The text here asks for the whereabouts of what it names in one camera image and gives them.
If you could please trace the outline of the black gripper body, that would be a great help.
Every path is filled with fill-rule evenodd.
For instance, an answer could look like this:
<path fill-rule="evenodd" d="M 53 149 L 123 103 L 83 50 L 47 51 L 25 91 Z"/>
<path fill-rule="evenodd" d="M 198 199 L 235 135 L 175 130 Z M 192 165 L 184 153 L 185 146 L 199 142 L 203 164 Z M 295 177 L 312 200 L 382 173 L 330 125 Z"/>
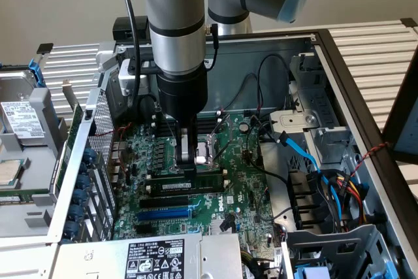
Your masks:
<path fill-rule="evenodd" d="M 196 115 L 208 100 L 208 80 L 205 68 L 180 76 L 157 75 L 159 100 L 165 113 L 181 128 L 190 128 Z"/>

